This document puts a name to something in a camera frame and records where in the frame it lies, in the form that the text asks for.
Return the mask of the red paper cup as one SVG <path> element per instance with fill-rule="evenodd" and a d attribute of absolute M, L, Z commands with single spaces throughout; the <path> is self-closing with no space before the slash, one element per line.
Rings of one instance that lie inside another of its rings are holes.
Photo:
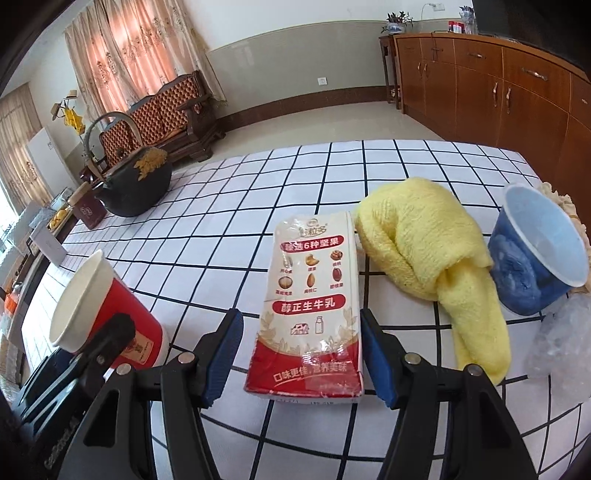
<path fill-rule="evenodd" d="M 119 278 L 101 250 L 82 263 L 61 294 L 50 322 L 49 342 L 79 353 L 116 314 L 131 318 L 135 336 L 112 366 L 128 363 L 141 370 L 163 365 L 168 349 L 165 329 Z"/>

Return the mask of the clear plastic bag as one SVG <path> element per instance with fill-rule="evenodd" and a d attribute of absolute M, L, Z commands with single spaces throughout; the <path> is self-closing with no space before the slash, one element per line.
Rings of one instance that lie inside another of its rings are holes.
<path fill-rule="evenodd" d="M 549 376 L 564 404 L 590 399 L 590 295 L 572 294 L 552 305 L 525 360 L 530 378 Z"/>

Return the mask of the red white milk carton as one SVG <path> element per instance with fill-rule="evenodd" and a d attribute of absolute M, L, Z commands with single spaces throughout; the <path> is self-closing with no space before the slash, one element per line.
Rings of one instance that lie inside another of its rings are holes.
<path fill-rule="evenodd" d="M 358 251 L 349 212 L 295 215 L 277 224 L 245 391 L 313 404 L 363 395 Z"/>

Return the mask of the beige cloth bundle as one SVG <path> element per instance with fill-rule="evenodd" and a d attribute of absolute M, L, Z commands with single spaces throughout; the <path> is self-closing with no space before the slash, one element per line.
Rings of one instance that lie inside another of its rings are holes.
<path fill-rule="evenodd" d="M 581 237 L 587 256 L 590 256 L 590 241 L 587 234 L 587 227 L 581 221 L 576 206 L 569 195 L 560 195 L 555 191 L 549 182 L 543 182 L 538 190 L 558 205 L 570 218 L 571 222 L 575 226 L 579 236 Z"/>

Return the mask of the checkered white tablecloth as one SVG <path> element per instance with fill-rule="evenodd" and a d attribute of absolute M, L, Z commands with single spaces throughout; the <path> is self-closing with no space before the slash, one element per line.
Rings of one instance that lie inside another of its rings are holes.
<path fill-rule="evenodd" d="M 48 327 L 64 287 L 102 250 L 117 274 L 165 328 L 172 359 L 214 330 L 229 308 L 245 333 L 223 394 L 204 412 L 224 479 L 373 479 L 397 414 L 372 391 L 356 404 L 276 403 L 243 389 L 266 294 L 273 230 L 297 214 L 353 210 L 383 184 L 424 177 L 451 190 L 490 235 L 503 188 L 540 182 L 519 154 L 425 140 L 302 145 L 201 163 L 176 171 L 160 204 L 135 218 L 77 224 L 67 257 L 49 267 L 22 326 L 27 360 L 51 352 Z"/>

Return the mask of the white small box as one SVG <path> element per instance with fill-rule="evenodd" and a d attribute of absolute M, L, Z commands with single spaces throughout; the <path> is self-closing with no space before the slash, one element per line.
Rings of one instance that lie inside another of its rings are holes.
<path fill-rule="evenodd" d="M 39 251 L 55 266 L 60 266 L 67 251 L 45 224 L 38 224 L 31 232 L 30 239 Z"/>

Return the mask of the brown tea canister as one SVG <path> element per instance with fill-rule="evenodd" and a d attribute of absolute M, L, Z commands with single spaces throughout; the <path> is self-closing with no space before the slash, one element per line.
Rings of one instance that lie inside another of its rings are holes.
<path fill-rule="evenodd" d="M 83 182 L 69 197 L 68 204 L 74 215 L 92 230 L 106 216 L 107 211 L 101 201 L 95 197 L 91 185 Z"/>

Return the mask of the black iron teapot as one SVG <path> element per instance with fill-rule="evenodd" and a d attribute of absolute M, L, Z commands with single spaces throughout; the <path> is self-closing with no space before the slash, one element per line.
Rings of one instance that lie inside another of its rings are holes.
<path fill-rule="evenodd" d="M 129 126 L 138 148 L 102 174 L 95 167 L 89 142 L 92 129 L 101 120 L 110 117 Z M 156 205 L 169 189 L 172 165 L 167 160 L 167 152 L 145 145 L 135 121 L 123 112 L 111 111 L 95 119 L 84 136 L 83 148 L 87 156 L 86 165 L 99 180 L 92 191 L 113 215 L 137 217 Z"/>

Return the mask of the white air conditioner unit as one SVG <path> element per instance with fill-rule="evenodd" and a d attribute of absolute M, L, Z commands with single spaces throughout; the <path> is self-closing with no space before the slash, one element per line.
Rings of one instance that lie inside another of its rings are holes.
<path fill-rule="evenodd" d="M 53 196 L 57 196 L 65 188 L 72 191 L 78 188 L 78 181 L 72 175 L 45 128 L 41 128 L 31 138 L 26 148 L 38 174 Z"/>

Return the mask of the blue paper cup lying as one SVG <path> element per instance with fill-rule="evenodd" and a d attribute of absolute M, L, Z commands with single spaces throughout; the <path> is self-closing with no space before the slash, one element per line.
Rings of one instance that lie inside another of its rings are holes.
<path fill-rule="evenodd" d="M 501 303 L 522 316 L 543 310 L 588 279 L 586 248 L 567 213 L 523 184 L 503 189 L 488 249 Z"/>

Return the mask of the yellow towel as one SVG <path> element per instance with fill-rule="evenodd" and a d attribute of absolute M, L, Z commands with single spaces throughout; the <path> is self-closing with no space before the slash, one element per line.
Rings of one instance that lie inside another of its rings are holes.
<path fill-rule="evenodd" d="M 355 226 L 363 250 L 394 285 L 446 310 L 458 366 L 478 364 L 499 384 L 512 354 L 494 261 L 455 196 L 420 177 L 384 185 L 360 201 Z"/>

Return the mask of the coat stand with hats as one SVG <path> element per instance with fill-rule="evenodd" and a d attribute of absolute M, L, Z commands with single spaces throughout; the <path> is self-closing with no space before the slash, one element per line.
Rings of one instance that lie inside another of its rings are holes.
<path fill-rule="evenodd" d="M 73 101 L 78 98 L 76 90 L 70 90 L 68 94 L 60 101 L 52 105 L 50 109 L 51 120 L 55 121 L 58 118 L 63 120 L 63 123 L 72 128 L 80 141 L 84 141 L 86 126 L 83 122 L 83 117 L 75 111 Z"/>

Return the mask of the wooden carved sofa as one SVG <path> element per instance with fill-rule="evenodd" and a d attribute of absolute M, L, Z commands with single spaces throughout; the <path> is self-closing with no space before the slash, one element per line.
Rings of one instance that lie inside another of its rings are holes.
<path fill-rule="evenodd" d="M 139 134 L 134 135 L 123 120 L 109 121 L 98 135 L 103 149 L 97 165 L 101 171 L 124 160 L 140 144 L 165 150 L 171 163 L 187 159 L 201 162 L 211 158 L 211 145 L 225 137 L 214 113 L 214 98 L 199 71 L 166 83 L 132 105 L 127 115 Z"/>

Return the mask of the pink patterned curtain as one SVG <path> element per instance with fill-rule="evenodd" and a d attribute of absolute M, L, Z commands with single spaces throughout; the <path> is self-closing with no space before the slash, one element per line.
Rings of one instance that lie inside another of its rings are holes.
<path fill-rule="evenodd" d="M 93 1 L 64 37 L 90 119 L 125 112 L 194 71 L 216 101 L 226 100 L 183 1 Z"/>

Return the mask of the wooden sideboard cabinet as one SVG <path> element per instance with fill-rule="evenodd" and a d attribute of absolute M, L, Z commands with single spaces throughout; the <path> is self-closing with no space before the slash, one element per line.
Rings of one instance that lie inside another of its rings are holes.
<path fill-rule="evenodd" d="M 533 47 L 478 35 L 394 36 L 404 113 L 449 140 L 522 154 L 590 214 L 590 79 Z"/>

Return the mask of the small wooden side table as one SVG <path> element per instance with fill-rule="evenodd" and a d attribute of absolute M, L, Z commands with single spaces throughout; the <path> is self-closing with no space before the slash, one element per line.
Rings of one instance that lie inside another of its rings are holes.
<path fill-rule="evenodd" d="M 398 64 L 396 44 L 393 35 L 381 35 L 379 38 L 384 78 L 386 85 L 387 102 L 401 109 L 401 89 L 398 78 Z"/>

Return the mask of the potted plant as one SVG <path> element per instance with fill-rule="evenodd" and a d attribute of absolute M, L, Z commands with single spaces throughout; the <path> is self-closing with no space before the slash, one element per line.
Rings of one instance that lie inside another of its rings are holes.
<path fill-rule="evenodd" d="M 382 32 L 389 35 L 408 33 L 412 30 L 413 24 L 414 19 L 408 12 L 391 12 L 387 16 L 387 22 Z"/>

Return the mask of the black television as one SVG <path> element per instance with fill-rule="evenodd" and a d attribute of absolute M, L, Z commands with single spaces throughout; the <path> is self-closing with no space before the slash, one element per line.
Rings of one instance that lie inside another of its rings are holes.
<path fill-rule="evenodd" d="M 474 0 L 478 31 L 545 50 L 590 76 L 590 2 Z"/>

